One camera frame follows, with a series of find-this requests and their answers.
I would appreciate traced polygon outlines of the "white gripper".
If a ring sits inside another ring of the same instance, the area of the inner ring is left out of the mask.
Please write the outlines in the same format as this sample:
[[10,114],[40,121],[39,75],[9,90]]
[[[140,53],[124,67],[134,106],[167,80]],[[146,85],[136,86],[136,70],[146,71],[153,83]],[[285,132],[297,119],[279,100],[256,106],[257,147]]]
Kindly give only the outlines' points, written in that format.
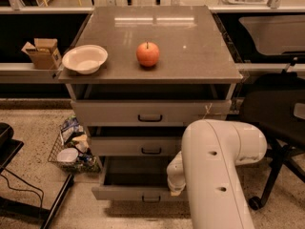
[[167,182],[172,197],[180,196],[186,187],[181,153],[178,153],[167,167]]

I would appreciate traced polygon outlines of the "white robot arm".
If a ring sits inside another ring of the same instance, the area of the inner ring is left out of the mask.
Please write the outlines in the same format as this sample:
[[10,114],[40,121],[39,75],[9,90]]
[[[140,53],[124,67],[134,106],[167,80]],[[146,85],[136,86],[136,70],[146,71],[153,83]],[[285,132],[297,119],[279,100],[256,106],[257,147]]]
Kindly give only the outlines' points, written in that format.
[[254,229],[236,167],[266,151],[265,135],[248,123],[201,119],[186,128],[167,174],[174,196],[187,192],[193,229]]

